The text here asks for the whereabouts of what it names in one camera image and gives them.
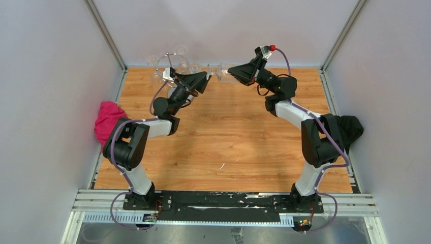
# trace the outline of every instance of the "wooden floor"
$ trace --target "wooden floor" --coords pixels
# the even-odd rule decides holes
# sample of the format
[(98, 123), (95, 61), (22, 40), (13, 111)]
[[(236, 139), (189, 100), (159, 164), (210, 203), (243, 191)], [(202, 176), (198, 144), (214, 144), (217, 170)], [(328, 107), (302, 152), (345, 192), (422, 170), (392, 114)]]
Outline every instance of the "wooden floor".
[[(284, 69), (272, 69), (275, 74)], [(129, 69), (120, 106), (129, 118), (150, 118), (150, 101), (160, 84), (153, 69)], [(295, 101), (328, 113), (316, 69), (294, 69)], [(289, 192), (304, 159), (301, 133), (286, 120), (265, 110), (256, 86), (223, 84), (213, 77), (204, 94), (180, 110), (178, 131), (147, 141), (143, 165), (157, 190)], [(96, 189), (126, 189), (123, 176), (106, 159)], [(320, 186), (323, 192), (352, 192), (346, 169), (332, 169)]]

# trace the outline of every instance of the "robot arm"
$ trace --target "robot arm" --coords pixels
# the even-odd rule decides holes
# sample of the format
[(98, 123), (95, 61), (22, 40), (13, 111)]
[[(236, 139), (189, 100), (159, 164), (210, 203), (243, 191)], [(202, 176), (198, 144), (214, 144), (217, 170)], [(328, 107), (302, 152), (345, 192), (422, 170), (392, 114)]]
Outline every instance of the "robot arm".
[(128, 118), (120, 118), (111, 132), (104, 148), (103, 156), (111, 161), (111, 145), (114, 143), (114, 157), (117, 167), (126, 175), (132, 188), (132, 199), (143, 209), (148, 209), (154, 202), (155, 187), (141, 165), (147, 139), (158, 136), (169, 136), (178, 129), (180, 119), (174, 115), (188, 105), (198, 93), (205, 91), (211, 76), (206, 72), (190, 75), (175, 73), (173, 68), (164, 72), (164, 79), (173, 81), (177, 87), (168, 98), (156, 98), (153, 103), (155, 119), (138, 120), (127, 123), (117, 138), (115, 132)]
[(321, 115), (311, 112), (292, 100), (297, 88), (292, 76), (276, 76), (265, 69), (267, 58), (275, 46), (261, 46), (255, 49), (256, 57), (249, 63), (231, 67), (228, 70), (240, 83), (249, 86), (258, 83), (273, 95), (265, 97), (265, 108), (274, 116), (284, 118), (301, 130), (302, 154), (305, 166), (300, 178), (291, 189), (291, 204), (302, 211), (318, 199), (316, 189), (322, 179), (324, 169), (340, 156), (328, 138), (320, 138), (322, 133), (316, 119), (319, 119), (341, 150), (349, 149), (363, 133), (363, 127), (354, 116)]

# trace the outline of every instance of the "metal frame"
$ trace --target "metal frame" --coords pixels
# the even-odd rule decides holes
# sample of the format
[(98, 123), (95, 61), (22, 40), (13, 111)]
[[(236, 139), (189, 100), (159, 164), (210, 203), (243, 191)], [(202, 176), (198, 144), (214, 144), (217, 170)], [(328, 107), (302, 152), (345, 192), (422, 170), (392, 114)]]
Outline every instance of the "metal frame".
[[(124, 86), (125, 78), (127, 75), (128, 67), (124, 63), (120, 52), (114, 44), (114, 41), (109, 34), (108, 29), (106, 28), (102, 17), (100, 16), (96, 5), (93, 0), (84, 0), (88, 9), (93, 16), (97, 26), (99, 27), (101, 34), (105, 38), (105, 41), (109, 48), (111, 49), (118, 65), (123, 70), (123, 76), (121, 79), (121, 83), (118, 88), (117, 96), (115, 100), (118, 102), (122, 88)], [(359, 16), (361, 10), (366, 4), (367, 0), (358, 0), (354, 10), (352, 11), (349, 20), (346, 22), (343, 30), (341, 31), (337, 41), (335, 42), (333, 48), (331, 49), (327, 59), (324, 62), (324, 65), (320, 67), (320, 78), (322, 81), (322, 85), (325, 91), (326, 99), (328, 102), (329, 109), (331, 113), (338, 114), (338, 108), (336, 103), (334, 102), (333, 92), (328, 82), (326, 76), (326, 70), (334, 59), (336, 53), (341, 47), (346, 35), (349, 30), (352, 28), (355, 20)], [(89, 184), (89, 187), (94, 185), (94, 182), (97, 178), (98, 170), (100, 167), (100, 163), (102, 161), (102, 157), (99, 156), (98, 161), (96, 163), (95, 172)], [(360, 185), (356, 181), (354, 176), (354, 165), (353, 167), (349, 167), (348, 174), (350, 177), (352, 188), (357, 186), (360, 191)], [(109, 212), (110, 205), (112, 200), (118, 193), (122, 192), (122, 190), (79, 190), (72, 207), (72, 211), (69, 217), (69, 221), (67, 223), (63, 238), (61, 243), (75, 243), (77, 241), (79, 231), (84, 220), (86, 213), (91, 212), (93, 215), (100, 213), (101, 215), (106, 215)], [(288, 193), (259, 193), (259, 195), (281, 195)], [(383, 243), (386, 244), (386, 238), (380, 223), (380, 218), (378, 217), (377, 209), (374, 205), (374, 200), (372, 195), (370, 194), (333, 194), (333, 196), (337, 199), (338, 202), (338, 216), (352, 216), (352, 217), (364, 217), (365, 223), (367, 225), (368, 234), (373, 244), (375, 243)], [(124, 201), (124, 197), (120, 197), (114, 203), (114, 209), (116, 212), (120, 212), (123, 214), (141, 214), (145, 211), (125, 211), (122, 209), (122, 204)], [(334, 211), (334, 203), (332, 199), (322, 196), (322, 202), (324, 204), (324, 212), (321, 214), (316, 214), (317, 216), (329, 217), (333, 214)], [(280, 214), (281, 219), (288, 219), (292, 216), (301, 216), (307, 214)], [(164, 224), (181, 224), (181, 225), (214, 225), (214, 223), (164, 223)], [(233, 225), (246, 225), (246, 223), (234, 223)], [(260, 223), (249, 223), (251, 226), (258, 226)]]
[[(93, 223), (105, 223), (107, 213), (110, 211), (113, 199), (124, 190), (79, 190), (72, 211), (67, 223), (61, 243), (75, 243), (82, 223), (85, 222), (85, 216), (91, 215), (90, 219)], [(248, 197), (284, 195), (289, 193), (259, 193), (250, 194)], [(364, 217), (367, 224), (368, 234), (372, 243), (386, 243), (385, 236), (380, 224), (376, 206), (371, 194), (333, 194), (338, 202), (338, 213), (340, 217)], [(142, 214), (154, 213), (153, 210), (123, 210), (124, 196), (120, 196), (114, 203), (114, 210), (120, 215), (129, 215), (128, 221), (123, 223), (131, 223), (134, 217)], [(315, 214), (330, 218), (334, 212), (334, 202), (329, 197), (322, 196), (324, 212)], [(308, 216), (307, 213), (280, 213), (280, 222), (271, 223), (248, 223), (248, 222), (173, 222), (173, 221), (157, 221), (158, 225), (201, 225), (201, 226), (271, 226), (287, 228), (292, 223), (292, 217)]]
[(328, 57), (326, 58), (321, 70), (326, 71), (328, 69), (329, 65), (331, 64), (332, 60), (334, 59), (336, 53), (340, 49), (344, 38), (351, 30), (353, 24), (355, 23), (356, 19), (358, 18), (359, 14), (361, 13), (363, 7), (368, 2), (368, 0), (359, 0), (356, 3), (355, 8), (353, 9), (352, 13), (350, 14), (349, 19), (347, 20), (346, 24), (343, 27), (343, 30), (341, 31), (340, 35), (338, 36), (337, 40), (335, 41), (331, 51), (328, 54)]
[(105, 23), (103, 22), (102, 16), (97, 10), (96, 4), (94, 3), (93, 0), (84, 0), (84, 2), (87, 5), (88, 10), (90, 11), (93, 19), (95, 20), (95, 23), (97, 24), (97, 27), (99, 28), (103, 38), (105, 38), (106, 44), (108, 44), (109, 49), (111, 49), (112, 54), (117, 60), (118, 65), (123, 70), (123, 72), (125, 72), (127, 70), (127, 66), (124, 63), (123, 58), (121, 57), (120, 52), (117, 46), (115, 45), (111, 35), (109, 34), (109, 31), (106, 28)]

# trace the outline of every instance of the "black mounting plate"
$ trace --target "black mounting plate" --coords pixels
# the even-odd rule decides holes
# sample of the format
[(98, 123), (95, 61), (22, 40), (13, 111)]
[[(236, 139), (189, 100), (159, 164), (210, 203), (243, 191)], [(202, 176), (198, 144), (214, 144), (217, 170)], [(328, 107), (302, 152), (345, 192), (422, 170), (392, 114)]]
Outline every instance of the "black mounting plate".
[[(162, 202), (162, 206), (158, 204), (158, 208), (161, 208), (162, 211), (170, 211), (172, 209), (172, 198), (170, 192), (155, 192), (154, 201), (160, 200)], [(135, 201), (132, 195), (126, 195), (122, 207), (124, 210), (155, 210), (156, 204), (153, 202), (149, 208), (144, 208), (139, 201)]]
[[(314, 213), (321, 214), (323, 213), (323, 205), (322, 198), (320, 196), (316, 196), (316, 198), (312, 201), (312, 206), (314, 208)], [(304, 213), (311, 214), (311, 209), (309, 207), (305, 207), (304, 210), (298, 211), (292, 206), (292, 202), (290, 200), (290, 195), (273, 195), (272, 196), (272, 205), (274, 208), (274, 212), (278, 213)]]

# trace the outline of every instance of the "clear plastic cup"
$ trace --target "clear plastic cup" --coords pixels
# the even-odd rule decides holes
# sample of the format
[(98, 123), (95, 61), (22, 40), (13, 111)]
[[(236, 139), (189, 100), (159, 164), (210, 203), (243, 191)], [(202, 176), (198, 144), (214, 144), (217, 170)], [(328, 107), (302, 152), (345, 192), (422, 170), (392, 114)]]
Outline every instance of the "clear plastic cup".
[(217, 79), (219, 80), (220, 83), (239, 84), (239, 81), (235, 79), (231, 74), (228, 73), (228, 69), (234, 66), (238, 66), (238, 65), (221, 63), (217, 67), (210, 68), (208, 64), (207, 70), (210, 75), (217, 76)]

